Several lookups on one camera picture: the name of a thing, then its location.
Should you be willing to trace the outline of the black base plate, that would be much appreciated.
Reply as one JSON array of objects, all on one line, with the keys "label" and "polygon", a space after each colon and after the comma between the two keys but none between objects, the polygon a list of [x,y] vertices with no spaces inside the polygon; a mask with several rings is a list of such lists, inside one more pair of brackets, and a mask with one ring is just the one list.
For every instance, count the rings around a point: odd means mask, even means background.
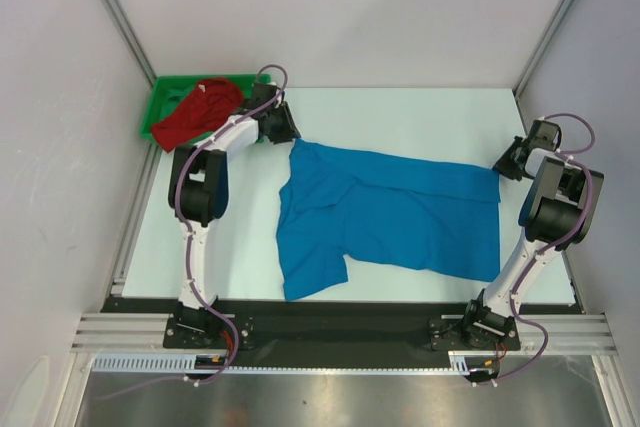
[{"label": "black base plate", "polygon": [[248,368],[414,369],[446,364],[453,351],[516,353],[528,325],[491,332],[463,321],[461,303],[349,303],[222,300],[224,320],[174,299],[108,298],[100,313],[136,346],[224,356]]}]

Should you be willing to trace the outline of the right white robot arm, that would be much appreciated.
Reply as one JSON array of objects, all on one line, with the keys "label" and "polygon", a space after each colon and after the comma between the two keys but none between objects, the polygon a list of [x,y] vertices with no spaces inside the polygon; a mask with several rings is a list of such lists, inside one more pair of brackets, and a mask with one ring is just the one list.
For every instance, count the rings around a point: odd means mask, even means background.
[{"label": "right white robot arm", "polygon": [[[586,126],[588,144],[562,147],[558,118]],[[604,175],[578,162],[576,156],[595,144],[591,126],[575,114],[560,113],[533,121],[525,137],[516,137],[493,169],[500,175],[532,184],[521,207],[519,241],[497,278],[469,302],[463,316],[462,340],[485,350],[516,335],[516,318],[525,294],[548,263],[570,245],[581,242],[592,224]]]}]

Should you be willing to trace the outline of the right aluminium frame post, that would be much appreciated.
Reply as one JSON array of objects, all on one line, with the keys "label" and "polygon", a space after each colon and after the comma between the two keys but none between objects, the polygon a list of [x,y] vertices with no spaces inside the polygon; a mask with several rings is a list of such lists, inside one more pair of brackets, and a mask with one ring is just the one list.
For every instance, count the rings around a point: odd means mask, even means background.
[{"label": "right aluminium frame post", "polygon": [[542,32],[541,37],[519,75],[515,87],[512,89],[516,102],[520,101],[520,98],[524,94],[539,65],[544,60],[544,57],[546,56],[554,39],[560,32],[576,2],[577,0],[559,0],[550,20],[547,22]]}]

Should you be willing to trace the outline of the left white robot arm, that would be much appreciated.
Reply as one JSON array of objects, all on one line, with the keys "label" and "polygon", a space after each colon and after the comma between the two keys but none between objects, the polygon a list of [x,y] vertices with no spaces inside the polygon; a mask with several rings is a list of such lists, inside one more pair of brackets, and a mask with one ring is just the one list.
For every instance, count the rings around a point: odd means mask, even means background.
[{"label": "left white robot arm", "polygon": [[166,325],[165,348],[212,348],[219,339],[233,334],[233,328],[215,310],[218,292],[206,274],[208,246],[229,205],[229,163],[262,139],[280,144],[299,137],[285,88],[256,82],[249,99],[219,129],[194,145],[183,144],[174,150],[168,204],[181,223],[185,275]]}]

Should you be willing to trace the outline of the green plastic bin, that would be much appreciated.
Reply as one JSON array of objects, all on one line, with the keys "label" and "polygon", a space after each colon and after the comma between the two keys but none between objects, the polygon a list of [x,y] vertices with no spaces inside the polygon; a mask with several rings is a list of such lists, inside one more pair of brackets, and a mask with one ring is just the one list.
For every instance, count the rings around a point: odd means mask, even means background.
[{"label": "green plastic bin", "polygon": [[151,90],[144,114],[140,137],[155,144],[151,127],[174,112],[179,103],[193,90],[199,80],[222,77],[233,82],[246,97],[251,95],[255,74],[201,74],[160,76]]}]

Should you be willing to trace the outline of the front aluminium rail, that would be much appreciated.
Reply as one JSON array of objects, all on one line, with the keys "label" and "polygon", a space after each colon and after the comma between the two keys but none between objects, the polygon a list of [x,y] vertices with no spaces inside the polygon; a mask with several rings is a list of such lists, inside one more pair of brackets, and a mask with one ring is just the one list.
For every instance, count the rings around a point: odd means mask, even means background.
[{"label": "front aluminium rail", "polygon": [[[162,349],[167,314],[89,313],[79,322],[73,352],[151,352]],[[617,348],[602,314],[526,315],[517,324],[524,355],[542,345],[539,324],[549,335],[546,355],[615,356]]]}]

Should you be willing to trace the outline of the aluminium frame post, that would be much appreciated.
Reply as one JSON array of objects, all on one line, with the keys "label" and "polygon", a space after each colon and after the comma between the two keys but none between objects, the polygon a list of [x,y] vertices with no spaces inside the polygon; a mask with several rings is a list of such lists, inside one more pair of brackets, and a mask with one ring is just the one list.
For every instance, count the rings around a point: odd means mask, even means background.
[{"label": "aluminium frame post", "polygon": [[515,87],[512,89],[516,102],[520,101],[520,98],[524,94],[539,65],[544,60],[544,57],[546,56],[554,39],[560,32],[576,2],[577,0],[559,0],[550,20],[547,22],[542,32],[541,37],[519,75]]},{"label": "aluminium frame post", "polygon": [[101,0],[124,44],[132,55],[147,84],[152,87],[156,73],[120,0]]}]

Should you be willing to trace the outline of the blue polo shirt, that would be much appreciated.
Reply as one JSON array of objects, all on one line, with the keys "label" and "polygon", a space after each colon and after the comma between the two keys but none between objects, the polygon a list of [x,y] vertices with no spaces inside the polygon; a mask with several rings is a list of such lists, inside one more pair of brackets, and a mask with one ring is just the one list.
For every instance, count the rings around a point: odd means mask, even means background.
[{"label": "blue polo shirt", "polygon": [[284,297],[347,282],[346,260],[493,281],[501,270],[496,172],[298,140],[276,230]]}]

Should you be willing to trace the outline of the red t shirt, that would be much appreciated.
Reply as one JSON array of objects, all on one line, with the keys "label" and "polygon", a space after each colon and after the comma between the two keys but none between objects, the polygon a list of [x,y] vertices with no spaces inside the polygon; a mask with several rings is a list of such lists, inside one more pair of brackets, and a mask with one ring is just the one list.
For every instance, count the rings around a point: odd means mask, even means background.
[{"label": "red t shirt", "polygon": [[152,136],[170,152],[219,129],[244,100],[243,92],[227,78],[199,80],[173,113],[151,127]]}]

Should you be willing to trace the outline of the left aluminium frame post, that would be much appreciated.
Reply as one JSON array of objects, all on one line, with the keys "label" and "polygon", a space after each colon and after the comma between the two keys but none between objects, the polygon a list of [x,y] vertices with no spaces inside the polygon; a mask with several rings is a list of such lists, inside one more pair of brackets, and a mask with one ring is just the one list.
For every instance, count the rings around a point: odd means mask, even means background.
[{"label": "left aluminium frame post", "polygon": [[156,73],[120,0],[101,0],[124,44],[132,55],[147,84],[152,87]]}]

